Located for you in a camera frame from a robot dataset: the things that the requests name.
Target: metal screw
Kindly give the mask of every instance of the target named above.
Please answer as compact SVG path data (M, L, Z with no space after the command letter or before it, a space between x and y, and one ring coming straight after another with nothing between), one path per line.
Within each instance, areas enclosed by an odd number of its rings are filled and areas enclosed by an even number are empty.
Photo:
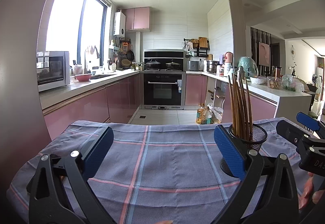
M79 151L78 150L74 150L70 154L71 157L77 157L78 155L79 155Z
M42 161L46 161L48 159L48 155L47 154L45 154L45 155L43 155L42 157L41 157L41 160Z
M280 154L280 158L281 158L282 160L286 160L286 159L287 159L287 156L286 156L285 154Z
M258 152L254 149L250 149L248 152L251 156L257 156Z

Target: window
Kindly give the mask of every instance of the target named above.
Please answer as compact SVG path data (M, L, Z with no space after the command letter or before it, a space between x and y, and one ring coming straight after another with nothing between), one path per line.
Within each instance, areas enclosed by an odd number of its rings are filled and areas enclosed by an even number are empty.
M69 51L70 65L76 60L84 68L86 53L89 67L102 66L106 13L107 6L100 0L54 0L46 51Z

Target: oven handle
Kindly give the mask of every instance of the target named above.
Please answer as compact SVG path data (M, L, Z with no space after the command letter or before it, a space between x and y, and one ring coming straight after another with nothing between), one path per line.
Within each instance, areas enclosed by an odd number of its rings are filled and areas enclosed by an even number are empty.
M173 85L178 85L178 82L164 83L164 82L150 82L150 81L148 81L148 84L173 84Z

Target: kitchen counter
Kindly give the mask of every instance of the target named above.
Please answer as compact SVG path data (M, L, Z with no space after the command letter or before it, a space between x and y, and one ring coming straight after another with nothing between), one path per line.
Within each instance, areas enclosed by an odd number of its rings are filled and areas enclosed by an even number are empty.
M79 82L75 80L74 83L71 82L70 85L67 86L41 91L39 96L42 110L94 88L105 86L109 83L135 75L138 72L140 71L127 69L124 71L119 71L116 75L108 76L106 78L94 79L86 82Z
M228 77L221 77L208 72L186 71L186 74L205 75L228 84ZM254 85L250 82L247 85L250 93L261 97L261 99L264 99L266 102L276 107L274 118L285 117L292 122L301 125L296 120L297 113L303 112L308 114L311 95L307 93L288 91L283 88L273 89L268 88L266 85Z

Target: stove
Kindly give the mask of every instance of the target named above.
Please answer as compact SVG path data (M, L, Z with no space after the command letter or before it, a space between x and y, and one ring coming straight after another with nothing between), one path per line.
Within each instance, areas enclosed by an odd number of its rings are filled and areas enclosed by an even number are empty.
M159 68L148 68L140 75L141 109L180 110L185 105L186 72L183 51L145 51L144 63L160 62ZM177 69L170 69L166 63L178 63Z

